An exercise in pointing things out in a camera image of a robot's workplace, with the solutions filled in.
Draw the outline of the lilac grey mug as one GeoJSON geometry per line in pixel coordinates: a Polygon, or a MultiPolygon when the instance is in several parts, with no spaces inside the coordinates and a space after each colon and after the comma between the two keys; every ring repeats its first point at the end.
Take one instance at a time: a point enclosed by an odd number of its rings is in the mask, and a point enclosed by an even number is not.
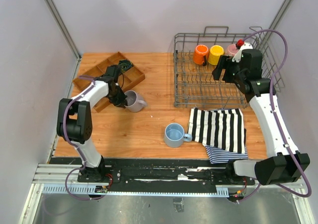
{"type": "Polygon", "coordinates": [[[128,90],[125,92],[127,104],[125,108],[130,110],[131,112],[139,112],[143,108],[147,107],[148,104],[144,100],[144,98],[133,90],[128,90]]]}

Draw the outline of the pink ghost pattern mug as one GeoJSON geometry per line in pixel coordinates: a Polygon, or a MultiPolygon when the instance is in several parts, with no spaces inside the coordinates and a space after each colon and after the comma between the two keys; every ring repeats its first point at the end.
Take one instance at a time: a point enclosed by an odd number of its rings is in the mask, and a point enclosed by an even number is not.
{"type": "Polygon", "coordinates": [[[230,44],[230,45],[228,45],[227,48],[226,48],[225,55],[226,55],[226,56],[233,57],[238,51],[239,51],[239,50],[238,50],[238,48],[236,47],[236,44],[230,44]]]}

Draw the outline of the yellow enamel mug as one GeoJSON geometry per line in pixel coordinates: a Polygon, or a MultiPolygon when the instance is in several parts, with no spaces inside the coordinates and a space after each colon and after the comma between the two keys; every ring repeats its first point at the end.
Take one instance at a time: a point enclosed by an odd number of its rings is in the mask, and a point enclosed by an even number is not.
{"type": "Polygon", "coordinates": [[[220,56],[224,54],[224,49],[220,45],[214,45],[210,48],[208,63],[216,66],[219,62],[220,56]]]}

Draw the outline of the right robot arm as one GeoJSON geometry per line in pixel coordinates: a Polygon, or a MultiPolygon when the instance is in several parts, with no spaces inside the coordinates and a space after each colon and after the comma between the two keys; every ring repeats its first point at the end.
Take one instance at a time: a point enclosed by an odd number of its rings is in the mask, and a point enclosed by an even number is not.
{"type": "Polygon", "coordinates": [[[259,50],[241,48],[234,57],[220,56],[212,72],[215,80],[233,83],[245,95],[266,144],[266,159],[241,159],[230,163],[231,168],[225,172],[230,184],[239,183],[243,176],[256,179],[261,185],[292,183],[310,164],[309,155],[299,152],[288,133],[273,83],[262,76],[262,60],[259,50]]]}

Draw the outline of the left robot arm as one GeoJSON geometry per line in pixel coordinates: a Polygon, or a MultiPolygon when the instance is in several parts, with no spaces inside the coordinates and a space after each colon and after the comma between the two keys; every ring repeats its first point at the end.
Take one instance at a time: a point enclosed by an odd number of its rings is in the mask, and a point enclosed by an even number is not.
{"type": "Polygon", "coordinates": [[[119,65],[111,65],[99,77],[81,75],[89,86],[79,95],[63,98],[59,102],[57,135],[75,148],[82,160],[80,174],[90,181],[101,182],[106,177],[104,158],[93,144],[91,109],[102,99],[108,98],[116,107],[125,108],[127,96],[118,84],[122,74],[119,65]]]}

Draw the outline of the orange glass mug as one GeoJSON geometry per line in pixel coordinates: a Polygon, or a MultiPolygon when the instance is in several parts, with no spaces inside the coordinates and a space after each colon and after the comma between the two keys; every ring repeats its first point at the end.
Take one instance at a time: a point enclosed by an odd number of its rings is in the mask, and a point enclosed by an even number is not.
{"type": "Polygon", "coordinates": [[[199,44],[195,47],[193,62],[197,65],[206,66],[209,56],[209,48],[206,45],[199,44]]]}

